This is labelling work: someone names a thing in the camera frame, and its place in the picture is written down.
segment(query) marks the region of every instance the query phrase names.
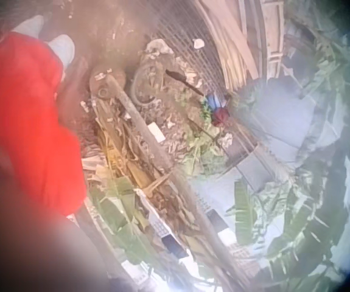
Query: blue object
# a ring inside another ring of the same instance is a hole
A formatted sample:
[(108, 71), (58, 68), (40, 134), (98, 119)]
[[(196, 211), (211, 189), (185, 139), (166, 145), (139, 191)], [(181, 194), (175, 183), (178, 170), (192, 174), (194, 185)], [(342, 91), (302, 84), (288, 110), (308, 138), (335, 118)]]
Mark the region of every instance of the blue object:
[(207, 104), (210, 107), (210, 110), (212, 113), (216, 111), (218, 108), (223, 107), (218, 97), (214, 93), (209, 93), (206, 96), (206, 99), (207, 99)]

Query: red shirt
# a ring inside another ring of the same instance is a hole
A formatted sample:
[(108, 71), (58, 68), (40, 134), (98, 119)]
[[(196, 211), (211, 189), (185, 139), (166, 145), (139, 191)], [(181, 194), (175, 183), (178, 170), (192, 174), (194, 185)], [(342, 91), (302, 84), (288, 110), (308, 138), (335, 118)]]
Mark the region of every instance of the red shirt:
[(12, 32), (0, 42), (0, 147), (23, 191), (63, 215), (86, 196), (79, 140), (58, 123), (62, 63), (40, 40)]

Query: person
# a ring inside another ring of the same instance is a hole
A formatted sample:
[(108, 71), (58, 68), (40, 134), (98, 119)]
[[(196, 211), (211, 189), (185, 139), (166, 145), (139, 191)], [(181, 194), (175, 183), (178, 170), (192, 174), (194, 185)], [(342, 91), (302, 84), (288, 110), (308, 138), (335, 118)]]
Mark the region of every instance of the person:
[(69, 215), (86, 186), (79, 140), (59, 122), (57, 91), (75, 46), (67, 35), (39, 40), (44, 24), (36, 15), (0, 41), (0, 149), (25, 195)]

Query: red clothing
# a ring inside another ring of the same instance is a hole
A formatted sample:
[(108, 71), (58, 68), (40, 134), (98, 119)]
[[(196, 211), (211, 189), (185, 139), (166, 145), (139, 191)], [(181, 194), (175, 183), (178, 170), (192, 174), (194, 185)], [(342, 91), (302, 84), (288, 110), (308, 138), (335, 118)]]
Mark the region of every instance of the red clothing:
[(58, 57), (43, 42), (10, 33), (0, 42), (0, 147), (23, 191), (63, 215), (86, 196), (80, 144), (58, 123)]

